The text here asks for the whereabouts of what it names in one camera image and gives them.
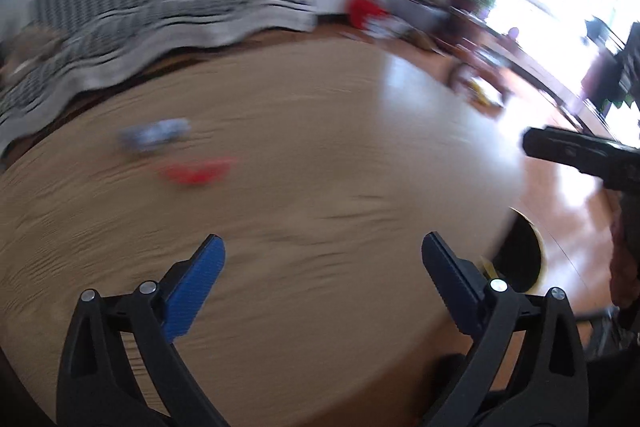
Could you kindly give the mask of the person's right hand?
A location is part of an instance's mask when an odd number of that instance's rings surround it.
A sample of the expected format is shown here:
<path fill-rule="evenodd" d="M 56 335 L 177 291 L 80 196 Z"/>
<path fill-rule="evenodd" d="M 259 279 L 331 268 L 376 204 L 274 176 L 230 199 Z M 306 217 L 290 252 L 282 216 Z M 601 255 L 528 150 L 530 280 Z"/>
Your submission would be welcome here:
<path fill-rule="evenodd" d="M 639 298 L 639 197 L 624 193 L 611 225 L 610 263 L 612 303 L 629 308 Z"/>

